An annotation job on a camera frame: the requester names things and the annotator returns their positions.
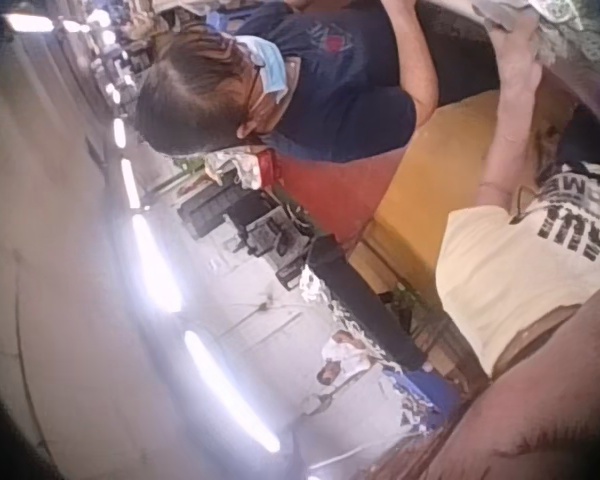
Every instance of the ceiling light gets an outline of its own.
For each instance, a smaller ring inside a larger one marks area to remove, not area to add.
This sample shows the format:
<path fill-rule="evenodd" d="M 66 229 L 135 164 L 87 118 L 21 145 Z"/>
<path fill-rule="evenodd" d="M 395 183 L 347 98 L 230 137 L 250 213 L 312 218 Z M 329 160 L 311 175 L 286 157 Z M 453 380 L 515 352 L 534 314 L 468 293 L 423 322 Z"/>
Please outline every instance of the ceiling light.
<path fill-rule="evenodd" d="M 113 121 L 113 138 L 118 148 L 127 146 L 127 134 L 124 129 L 124 122 L 120 118 L 116 118 Z"/>
<path fill-rule="evenodd" d="M 267 428 L 242 398 L 242 395 L 229 382 L 211 352 L 200 340 L 200 337 L 194 332 L 188 331 L 184 334 L 184 341 L 202 379 L 229 411 L 236 423 L 268 452 L 279 452 L 280 440 L 278 440 L 278 437 Z"/>
<path fill-rule="evenodd" d="M 47 17 L 8 13 L 4 18 L 16 32 L 50 32 L 53 30 L 53 22 Z"/>
<path fill-rule="evenodd" d="M 109 25 L 111 25 L 111 17 L 109 16 L 109 13 L 106 10 L 96 8 L 87 17 L 87 22 L 98 22 L 102 28 L 107 28 Z"/>
<path fill-rule="evenodd" d="M 63 20 L 62 26 L 69 33 L 78 33 L 82 29 L 82 25 L 73 20 Z"/>
<path fill-rule="evenodd" d="M 126 158 L 123 158 L 120 162 L 122 168 L 122 179 L 124 180 L 124 188 L 127 191 L 127 198 L 129 199 L 129 207 L 140 208 L 140 196 L 138 195 L 138 187 L 136 186 L 136 179 L 133 175 L 133 168 L 131 162 Z"/>
<path fill-rule="evenodd" d="M 141 214 L 136 214 L 132 223 L 149 296 L 166 312 L 179 312 L 182 309 L 180 289 L 158 249 L 147 220 Z"/>
<path fill-rule="evenodd" d="M 102 43 L 105 45 L 113 45 L 116 43 L 116 34 L 111 30 L 104 30 L 101 34 Z"/>

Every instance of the face mask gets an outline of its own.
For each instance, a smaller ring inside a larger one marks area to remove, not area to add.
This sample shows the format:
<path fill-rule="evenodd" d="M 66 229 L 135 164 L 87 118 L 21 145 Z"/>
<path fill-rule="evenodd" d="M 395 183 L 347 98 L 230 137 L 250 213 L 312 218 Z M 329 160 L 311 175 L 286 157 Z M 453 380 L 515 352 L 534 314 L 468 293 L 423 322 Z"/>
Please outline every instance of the face mask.
<path fill-rule="evenodd" d="M 273 43 L 251 35 L 239 35 L 236 40 L 245 45 L 260 66 L 263 96 L 276 94 L 276 103 L 280 103 L 287 91 L 287 70 L 278 47 Z"/>

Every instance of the hand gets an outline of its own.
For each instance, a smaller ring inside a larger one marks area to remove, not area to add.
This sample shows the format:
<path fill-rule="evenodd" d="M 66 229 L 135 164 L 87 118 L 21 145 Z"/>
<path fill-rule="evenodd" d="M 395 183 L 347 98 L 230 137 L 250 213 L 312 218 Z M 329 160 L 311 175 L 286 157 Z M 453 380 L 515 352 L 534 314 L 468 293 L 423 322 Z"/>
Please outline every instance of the hand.
<path fill-rule="evenodd" d="M 542 78 L 537 60 L 539 15 L 528 9 L 520 13 L 511 33 L 487 21 L 485 26 L 496 52 L 501 95 L 520 101 L 520 95 L 533 97 Z"/>

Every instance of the cream t-shirt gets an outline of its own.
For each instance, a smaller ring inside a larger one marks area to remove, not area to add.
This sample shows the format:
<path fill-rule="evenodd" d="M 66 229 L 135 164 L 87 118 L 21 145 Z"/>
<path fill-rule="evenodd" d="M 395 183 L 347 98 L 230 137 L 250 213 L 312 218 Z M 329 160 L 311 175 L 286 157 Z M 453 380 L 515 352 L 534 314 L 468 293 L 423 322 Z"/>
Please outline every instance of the cream t-shirt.
<path fill-rule="evenodd" d="M 449 215 L 438 293 L 489 375 L 518 332 L 600 289 L 600 166 L 583 166 L 589 175 L 563 166 L 520 215 L 495 206 Z"/>

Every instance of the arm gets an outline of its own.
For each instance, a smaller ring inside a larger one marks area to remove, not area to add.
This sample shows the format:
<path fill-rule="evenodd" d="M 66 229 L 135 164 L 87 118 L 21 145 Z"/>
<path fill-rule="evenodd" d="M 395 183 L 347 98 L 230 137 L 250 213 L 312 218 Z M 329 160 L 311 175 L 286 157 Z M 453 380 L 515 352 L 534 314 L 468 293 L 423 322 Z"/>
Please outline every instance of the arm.
<path fill-rule="evenodd" d="M 438 77 L 422 27 L 416 16 L 416 0 L 382 0 L 393 26 L 400 61 L 400 86 L 416 107 L 416 128 L 438 106 Z"/>
<path fill-rule="evenodd" d="M 315 0 L 284 0 L 296 12 L 304 12 Z"/>
<path fill-rule="evenodd" d="M 521 15 L 513 32 L 490 29 L 498 60 L 500 101 L 496 131 L 478 187 L 477 205 L 509 210 L 527 156 L 535 94 L 542 77 L 534 42 L 536 15 Z"/>

